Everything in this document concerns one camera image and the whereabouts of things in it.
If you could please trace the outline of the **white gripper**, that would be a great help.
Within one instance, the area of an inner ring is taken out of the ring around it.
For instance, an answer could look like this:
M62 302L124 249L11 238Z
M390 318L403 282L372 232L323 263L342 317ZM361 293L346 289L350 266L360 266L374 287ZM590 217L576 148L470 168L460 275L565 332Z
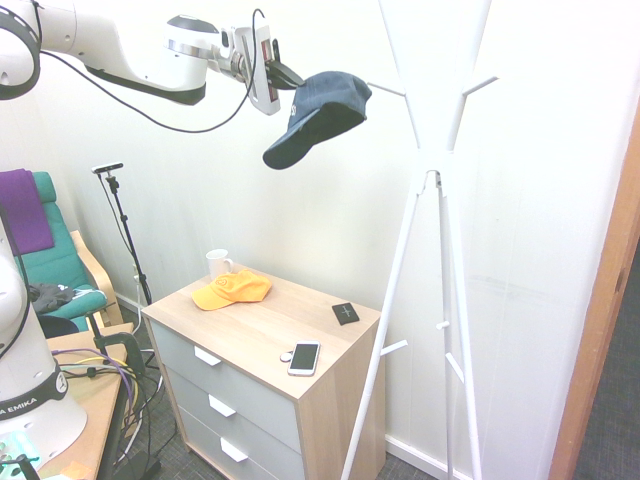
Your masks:
M286 65L273 60L271 35L267 23L257 23L244 34L249 99L252 105L266 115L273 115L280 109L278 92L275 90L295 90L304 80ZM266 64L269 63L269 78Z

